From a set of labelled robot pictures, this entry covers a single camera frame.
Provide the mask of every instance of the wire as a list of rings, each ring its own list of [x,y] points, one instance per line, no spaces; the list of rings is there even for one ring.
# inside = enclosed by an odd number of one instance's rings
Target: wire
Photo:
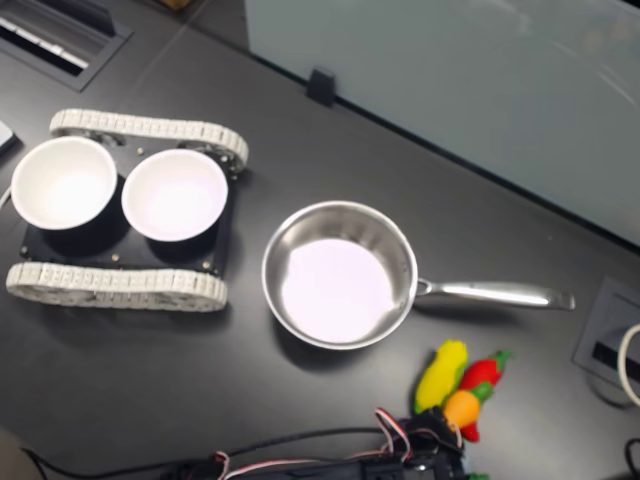
[[[345,435],[353,433],[375,433],[379,434],[380,430],[375,427],[346,427],[346,428],[332,428],[328,430],[315,430],[311,432],[295,433],[293,435],[286,435],[284,437],[277,437],[270,440],[264,440],[257,442],[248,447],[238,448],[229,452],[230,457],[236,457],[238,455],[244,455],[245,453],[260,450],[262,448],[273,447],[276,445],[282,445],[284,443],[297,442],[299,440],[306,440],[309,438],[326,437],[332,435]]]
[[[276,460],[266,460],[264,462],[252,463],[250,465],[245,465],[244,467],[240,467],[236,470],[233,470],[231,473],[229,473],[227,476],[224,477],[224,480],[228,480],[230,478],[236,477],[238,475],[243,475],[245,473],[252,472],[260,468],[274,467],[277,465],[293,465],[296,463],[314,463],[318,461],[319,460],[316,460],[313,458],[290,458],[290,459],[283,458],[283,459],[276,459]]]
[[[373,457],[376,455],[384,455],[386,452],[383,449],[369,450],[368,452],[360,452],[355,455],[351,455],[349,458],[361,458],[361,457]]]
[[[398,434],[398,436],[400,438],[402,438],[402,441],[404,442],[405,445],[405,453],[402,455],[402,457],[400,458],[400,460],[404,463],[407,460],[409,460],[411,458],[411,455],[413,455],[413,450],[411,448],[411,442],[409,441],[409,437],[407,436],[407,433],[404,431],[404,429],[400,426],[400,424],[398,422],[396,422],[396,420],[389,415],[389,413],[378,407],[374,410],[374,413],[376,415],[376,419],[378,419],[379,423],[380,419],[384,419],[389,425],[391,425],[391,427],[396,431],[396,433]],[[383,427],[383,430],[385,432],[385,435],[388,434],[388,431],[386,429],[386,426]],[[389,451],[393,454],[393,439],[391,439],[391,443],[389,446]]]
[[[633,403],[640,407],[640,397],[638,397],[636,392],[631,388],[629,377],[627,376],[627,351],[629,350],[631,339],[638,333],[640,333],[640,323],[627,330],[627,333],[622,337],[620,349],[618,350],[618,376],[620,377],[620,383],[626,394]]]
[[[376,421],[378,422],[378,425],[380,425],[380,430],[382,430],[382,433],[384,433],[385,438],[387,439],[387,450],[389,450],[389,453],[391,455],[393,455],[393,436],[391,435],[391,432],[389,431],[389,428],[387,427],[387,425],[382,421],[382,418],[380,418],[378,415],[376,415]]]
[[[190,459],[190,460],[175,460],[172,462],[162,462],[162,463],[152,463],[149,465],[140,465],[138,467],[131,468],[123,468],[120,470],[112,470],[110,472],[101,472],[101,473],[93,473],[93,474],[84,474],[84,473],[75,473],[65,470],[63,468],[57,467],[56,465],[48,462],[37,453],[32,450],[23,448],[22,451],[31,458],[32,461],[37,462],[40,466],[47,467],[52,472],[58,473],[60,475],[65,475],[71,478],[78,478],[81,480],[100,480],[102,478],[111,478],[111,477],[119,477],[122,475],[132,475],[134,473],[147,472],[149,470],[159,470],[161,468],[176,468],[176,467],[184,467],[185,465],[202,463],[203,460],[200,459]]]
[[[224,452],[216,452],[213,455],[213,458],[215,458],[216,460],[218,459],[222,459],[223,462],[223,466],[222,466],[222,472],[220,473],[220,475],[218,476],[218,480],[224,480],[224,478],[226,478],[227,474],[229,473],[229,467],[231,464],[231,460],[229,459],[229,455],[227,455]]]
[[[330,436],[330,435],[343,435],[343,434],[352,434],[352,433],[375,433],[375,434],[380,434],[380,430],[378,428],[375,428],[375,427],[346,427],[346,428],[333,428],[333,429],[327,429],[327,430],[315,430],[315,431],[296,433],[296,434],[293,434],[293,435],[287,435],[287,436],[284,436],[284,437],[277,437],[277,438],[273,438],[273,439],[270,439],[270,440],[265,440],[265,441],[262,441],[262,442],[259,442],[259,443],[254,443],[254,444],[249,445],[247,447],[243,447],[243,448],[239,448],[239,449],[230,451],[229,453],[226,453],[226,454],[224,452],[216,452],[216,454],[224,454],[224,455],[227,455],[228,457],[234,457],[234,456],[238,456],[238,455],[243,455],[245,453],[253,452],[255,450],[259,450],[259,449],[262,449],[262,448],[272,447],[272,446],[275,446],[275,445],[282,445],[284,443],[296,442],[298,440],[306,440],[306,439],[309,439],[309,438],[318,438],[318,437],[325,437],[325,436]],[[151,470],[160,470],[160,469],[163,469],[163,468],[167,468],[167,469],[168,468],[182,468],[182,467],[189,466],[189,465],[201,464],[201,463],[206,461],[206,460],[203,460],[201,458],[174,460],[174,461],[170,461],[170,462],[162,462],[162,463],[153,463],[153,464],[148,464],[148,465],[140,465],[140,466],[137,466],[137,467],[123,468],[123,469],[112,470],[112,471],[108,471],[108,472],[100,472],[100,473],[94,473],[94,474],[84,474],[84,473],[75,473],[75,472],[71,472],[69,470],[65,470],[63,468],[60,468],[60,467],[50,463],[46,459],[42,458],[41,456],[39,456],[34,451],[29,450],[27,448],[23,448],[22,451],[31,459],[32,462],[34,462],[35,464],[39,465],[40,467],[44,466],[47,469],[51,470],[52,472],[55,472],[55,473],[58,473],[60,475],[64,475],[64,476],[67,476],[67,477],[80,479],[80,480],[101,480],[101,479],[104,479],[104,478],[119,477],[119,476],[123,476],[123,475],[132,475],[134,473],[147,472],[147,471],[151,471]],[[47,476],[46,476],[46,474],[44,472],[42,472],[40,474],[40,476],[42,477],[43,480],[48,480]]]
[[[42,468],[42,465],[40,465],[40,462],[38,461],[37,458],[32,457],[29,453],[27,453],[27,457],[29,457],[29,460],[31,460],[31,462],[33,463],[33,465],[36,467],[36,469],[38,470],[38,473],[40,474],[40,476],[42,477],[42,480],[49,480],[49,477],[47,476],[47,473],[44,471],[44,469]]]
[[[633,479],[640,480],[640,472],[636,468],[635,463],[633,463],[633,457],[631,456],[631,447],[635,443],[640,443],[640,438],[632,438],[625,444],[624,459],[627,461],[627,465],[629,466],[629,471],[631,472],[631,475],[633,475]]]
[[[451,450],[454,453],[457,453],[458,455],[462,455],[463,452],[462,450],[460,450],[460,448],[458,448],[457,446],[455,446],[452,443],[446,442],[444,440],[442,440],[440,438],[440,436],[434,432],[433,430],[431,430],[430,428],[417,428],[415,430],[411,430],[409,432],[409,435],[414,435],[416,433],[428,433],[429,435],[431,435],[431,437],[442,447],[448,448],[449,450]]]

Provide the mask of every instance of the white track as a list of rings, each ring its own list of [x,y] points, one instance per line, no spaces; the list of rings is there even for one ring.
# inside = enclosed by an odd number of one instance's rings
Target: white track
[[[77,134],[124,143],[125,136],[176,140],[188,148],[224,155],[232,169],[246,167],[249,148],[237,133],[205,122],[165,120],[68,109],[51,120],[52,135]],[[189,270],[111,270],[24,262],[11,267],[7,290],[41,303],[74,307],[211,312],[227,302],[225,283]]]

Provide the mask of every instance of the toy vegetable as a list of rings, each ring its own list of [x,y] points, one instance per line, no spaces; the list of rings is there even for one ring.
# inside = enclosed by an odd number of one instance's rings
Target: toy vegetable
[[[422,375],[416,389],[415,413],[440,406],[456,388],[466,366],[467,346],[463,342],[446,340],[440,345],[435,360]]]
[[[499,350],[484,360],[478,360],[464,373],[458,388],[461,390],[470,390],[483,382],[489,382],[492,386],[495,386],[500,378],[502,378],[505,364],[510,356],[511,352],[508,350]],[[476,422],[466,427],[460,427],[460,433],[470,442],[480,440],[480,433],[478,433],[478,425]]]
[[[462,429],[478,420],[482,404],[493,393],[489,382],[481,383],[471,390],[456,390],[444,404],[443,413],[450,425]]]

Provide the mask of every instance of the dark desk surface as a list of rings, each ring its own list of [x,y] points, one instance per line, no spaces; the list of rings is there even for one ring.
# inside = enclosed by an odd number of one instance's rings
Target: dark desk surface
[[[112,1],[135,35],[78,94],[0,54],[0,116],[25,142],[2,160],[0,190],[53,113],[92,107],[219,122],[251,148],[237,203],[221,314],[66,309],[0,289],[0,424],[69,468],[96,471],[207,454],[298,430],[372,425],[381,405],[407,413],[410,385],[446,338],[471,358],[517,352],[470,448],[495,479],[605,479],[640,410],[589,390],[571,361],[605,275],[640,288],[640,258],[301,88],[142,3]],[[393,218],[434,280],[517,280],[569,289],[573,313],[413,311],[382,343],[340,355],[301,346],[263,299],[260,260],[275,228],[328,199]],[[0,272],[25,224],[0,215]],[[295,445],[339,455],[370,438]]]

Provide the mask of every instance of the pan rim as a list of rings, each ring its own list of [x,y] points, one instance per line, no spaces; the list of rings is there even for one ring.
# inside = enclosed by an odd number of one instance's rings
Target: pan rim
[[[378,335],[375,335],[374,337],[366,340],[362,340],[360,342],[353,342],[348,344],[335,344],[335,343],[325,342],[322,340],[317,340],[309,335],[303,335],[301,332],[294,329],[293,326],[290,325],[290,322],[286,318],[283,318],[282,315],[280,315],[279,309],[276,308],[268,289],[267,262],[273,248],[275,247],[279,239],[282,237],[282,235],[285,232],[289,230],[289,228],[292,225],[296,223],[296,221],[299,218],[315,210],[320,210],[328,207],[347,207],[347,208],[358,210],[360,212],[363,212],[373,217],[374,219],[384,224],[384,226],[387,227],[395,235],[395,237],[398,239],[398,242],[402,244],[403,249],[407,252],[411,280],[410,280],[409,290],[406,295],[406,303],[402,307],[402,310],[398,313],[398,318],[395,320],[393,324],[387,327],[384,331],[380,332]],[[369,207],[362,203],[351,202],[346,200],[329,200],[329,201],[309,205],[305,208],[302,208],[301,210],[296,211],[295,213],[290,215],[284,222],[282,222],[282,224],[276,229],[274,234],[269,239],[269,242],[267,243],[267,247],[262,257],[261,276],[262,276],[262,290],[263,290],[264,296],[267,300],[271,313],[276,317],[278,322],[280,322],[280,324],[285,329],[287,329],[291,334],[293,334],[303,342],[309,343],[316,347],[325,348],[328,350],[356,350],[359,348],[368,347],[369,345],[373,345],[374,343],[377,343],[382,339],[386,338],[387,336],[391,335],[391,333],[393,333],[407,317],[409,310],[411,310],[411,307],[413,306],[413,301],[415,299],[417,288],[418,288],[418,264],[417,264],[413,249],[411,248],[411,244],[405,237],[404,233],[402,233],[402,230],[400,230],[400,228],[389,217],[387,217],[385,214],[383,214],[379,210],[376,210],[375,208]]]

